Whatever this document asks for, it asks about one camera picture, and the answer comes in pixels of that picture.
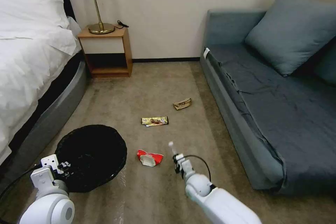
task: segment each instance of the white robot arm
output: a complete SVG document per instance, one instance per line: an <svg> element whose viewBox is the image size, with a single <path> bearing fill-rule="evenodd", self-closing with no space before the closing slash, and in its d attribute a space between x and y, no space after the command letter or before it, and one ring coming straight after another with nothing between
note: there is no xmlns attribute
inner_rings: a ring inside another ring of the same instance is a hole
<svg viewBox="0 0 336 224"><path fill-rule="evenodd" d="M185 180L187 196L203 209L212 223L261 224L259 217L250 208L226 190L214 186L206 176L197 174L190 160L176 153L173 142L169 146L173 151L176 172L181 172Z"/></svg>
<svg viewBox="0 0 336 224"><path fill-rule="evenodd" d="M52 170L59 174L56 155L41 159L42 168L36 169L30 178L38 189L36 201L22 215L19 224L71 224L75 205L69 199L67 187L61 180L55 180Z"/></svg>

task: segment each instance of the floor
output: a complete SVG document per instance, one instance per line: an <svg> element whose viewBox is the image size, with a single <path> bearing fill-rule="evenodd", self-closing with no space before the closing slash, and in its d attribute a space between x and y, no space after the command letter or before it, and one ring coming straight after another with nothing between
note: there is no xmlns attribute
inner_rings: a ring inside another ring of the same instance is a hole
<svg viewBox="0 0 336 224"><path fill-rule="evenodd" d="M180 111L172 103L192 98ZM141 117L168 116L169 125L146 128ZM202 156L212 181L255 211L263 224L336 223L336 204L327 196L284 197L251 188L199 62L138 63L131 78L93 80L61 132L41 154L52 154L62 136L88 125L118 130L128 148L123 170L111 182L86 194L71 193L75 224L209 223L184 193L174 172L168 142L179 152ZM138 149L162 153L156 167L142 166ZM192 159L199 173L207 173ZM15 222L34 200L29 177L22 179L0 205L0 214Z"/></svg>

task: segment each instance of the round basket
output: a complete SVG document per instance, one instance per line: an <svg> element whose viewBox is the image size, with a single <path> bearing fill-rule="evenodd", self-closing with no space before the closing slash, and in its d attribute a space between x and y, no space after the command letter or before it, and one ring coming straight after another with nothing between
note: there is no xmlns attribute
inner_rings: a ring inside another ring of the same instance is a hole
<svg viewBox="0 0 336 224"><path fill-rule="evenodd" d="M68 162L60 176L70 192L86 193L112 180L124 167L125 141L116 129L105 125L87 125L75 129L58 143L59 163Z"/></svg>

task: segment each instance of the red wrapper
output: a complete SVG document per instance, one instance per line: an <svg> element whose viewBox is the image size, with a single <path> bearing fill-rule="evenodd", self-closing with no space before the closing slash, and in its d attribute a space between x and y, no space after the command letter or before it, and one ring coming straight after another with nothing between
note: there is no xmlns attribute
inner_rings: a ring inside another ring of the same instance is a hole
<svg viewBox="0 0 336 224"><path fill-rule="evenodd" d="M138 159L142 162L143 165L146 166L155 166L161 163L163 159L162 154L157 154L157 153L148 153L144 150L138 150L137 154Z"/></svg>

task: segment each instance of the sofa armrest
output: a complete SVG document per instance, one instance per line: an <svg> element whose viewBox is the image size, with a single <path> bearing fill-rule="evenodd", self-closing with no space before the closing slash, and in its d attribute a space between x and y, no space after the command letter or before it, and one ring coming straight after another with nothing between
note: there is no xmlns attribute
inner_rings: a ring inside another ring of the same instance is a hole
<svg viewBox="0 0 336 224"><path fill-rule="evenodd" d="M203 48L214 44L242 43L265 13L264 10L209 10Z"/></svg>

